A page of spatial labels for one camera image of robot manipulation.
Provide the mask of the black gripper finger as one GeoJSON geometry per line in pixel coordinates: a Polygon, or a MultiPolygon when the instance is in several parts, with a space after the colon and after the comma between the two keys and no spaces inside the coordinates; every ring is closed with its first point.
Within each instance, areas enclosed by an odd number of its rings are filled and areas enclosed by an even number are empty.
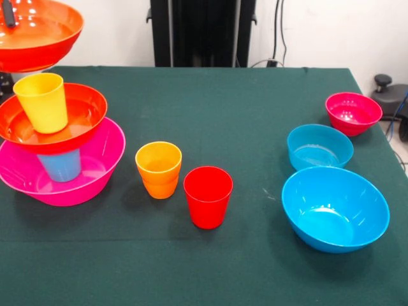
{"type": "Polygon", "coordinates": [[[10,0],[3,0],[3,16],[7,27],[15,27],[13,5],[10,0]]]}

